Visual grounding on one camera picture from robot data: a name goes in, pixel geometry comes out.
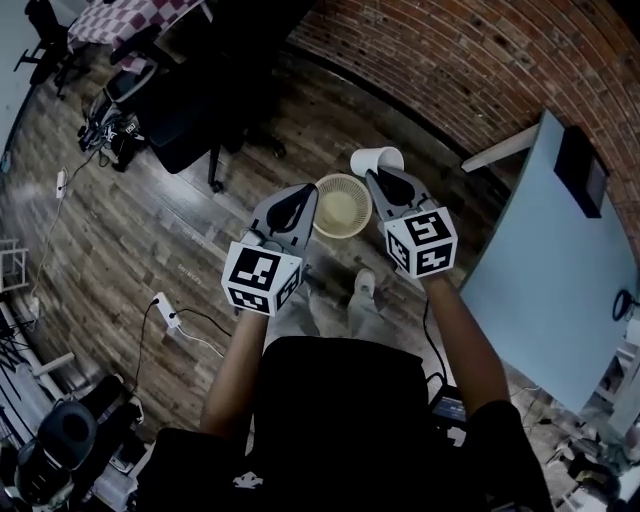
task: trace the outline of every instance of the round basket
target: round basket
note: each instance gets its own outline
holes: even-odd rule
[[[316,183],[320,192],[314,227],[331,238],[358,234],[371,218],[371,196],[367,188],[348,174],[330,174]]]

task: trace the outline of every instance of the chair wheel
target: chair wheel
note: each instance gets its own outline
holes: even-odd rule
[[[284,147],[284,144],[278,142],[273,146],[273,154],[276,158],[284,158],[287,156],[287,150]]]
[[[211,183],[211,190],[213,190],[214,194],[218,194],[224,190],[224,186],[221,181],[215,180]]]

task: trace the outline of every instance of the gray pants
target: gray pants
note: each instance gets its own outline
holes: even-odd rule
[[[349,301],[349,337],[398,348],[392,324],[379,313],[371,297],[355,293]],[[309,288],[300,286],[278,314],[269,321],[265,346],[282,337],[319,337],[320,331],[309,308]]]

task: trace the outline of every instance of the red brick wall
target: red brick wall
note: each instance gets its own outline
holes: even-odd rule
[[[543,107],[579,124],[640,255],[640,44],[606,0],[318,0],[291,40],[472,153]]]

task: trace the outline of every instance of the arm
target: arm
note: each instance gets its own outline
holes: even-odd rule
[[[228,441],[246,435],[269,317],[242,311],[200,418],[200,431]]]
[[[509,388],[500,358],[457,290],[442,274],[423,278],[421,282],[431,301],[467,417],[489,402],[509,401]]]

